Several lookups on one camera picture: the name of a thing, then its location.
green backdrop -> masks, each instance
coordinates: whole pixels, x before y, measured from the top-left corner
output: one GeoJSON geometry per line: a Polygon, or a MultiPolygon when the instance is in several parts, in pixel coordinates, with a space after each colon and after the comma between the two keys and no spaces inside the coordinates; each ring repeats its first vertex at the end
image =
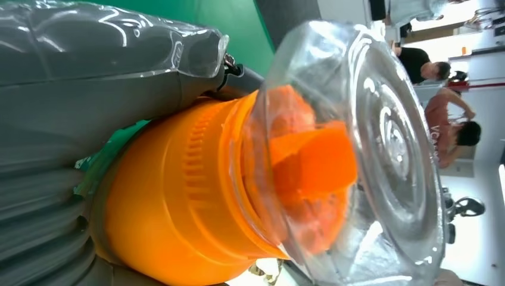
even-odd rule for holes
{"type": "Polygon", "coordinates": [[[265,76],[273,48],[254,0],[91,0],[99,4],[218,28],[238,63],[265,76]]]}

metal clip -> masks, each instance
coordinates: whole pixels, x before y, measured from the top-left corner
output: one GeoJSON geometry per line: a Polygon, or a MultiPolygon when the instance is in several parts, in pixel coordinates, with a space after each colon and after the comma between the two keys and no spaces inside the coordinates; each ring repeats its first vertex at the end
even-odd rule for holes
{"type": "Polygon", "coordinates": [[[235,63],[235,58],[228,53],[225,53],[225,73],[232,73],[235,75],[240,75],[240,68],[235,63]]]}

clear glass lid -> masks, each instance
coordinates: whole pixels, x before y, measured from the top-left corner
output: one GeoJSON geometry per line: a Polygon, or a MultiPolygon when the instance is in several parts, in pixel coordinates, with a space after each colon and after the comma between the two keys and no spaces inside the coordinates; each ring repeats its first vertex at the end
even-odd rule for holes
{"type": "Polygon", "coordinates": [[[432,285],[445,224],[434,151],[382,38],[325,21],[293,30],[244,138],[265,236],[318,285],[432,285]]]}

person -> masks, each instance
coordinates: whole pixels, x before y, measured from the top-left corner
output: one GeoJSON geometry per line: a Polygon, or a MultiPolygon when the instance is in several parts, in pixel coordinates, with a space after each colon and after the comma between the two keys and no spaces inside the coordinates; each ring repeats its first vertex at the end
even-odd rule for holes
{"type": "Polygon", "coordinates": [[[397,46],[391,48],[405,67],[412,84],[417,85],[426,79],[444,80],[449,78],[451,65],[445,61],[432,63],[424,50],[397,46]]]}
{"type": "Polygon", "coordinates": [[[481,139],[481,126],[471,121],[475,112],[461,99],[460,94],[451,89],[442,88],[429,100],[425,117],[440,168],[448,167],[459,157],[461,146],[474,146],[481,139]],[[447,110],[449,102],[461,107],[468,121],[450,123],[447,110]]]}
{"type": "Polygon", "coordinates": [[[463,281],[453,271],[440,269],[434,286],[463,286],[463,281]]]}

pink shirt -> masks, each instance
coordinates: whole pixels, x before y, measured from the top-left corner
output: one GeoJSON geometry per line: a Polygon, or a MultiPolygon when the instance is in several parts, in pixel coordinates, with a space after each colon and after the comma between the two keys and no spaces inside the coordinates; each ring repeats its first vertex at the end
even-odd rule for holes
{"type": "Polygon", "coordinates": [[[432,97],[425,108],[426,122],[428,123],[429,136],[435,146],[435,155],[444,157],[449,149],[449,131],[451,124],[448,119],[447,97],[437,94],[432,97]]]}

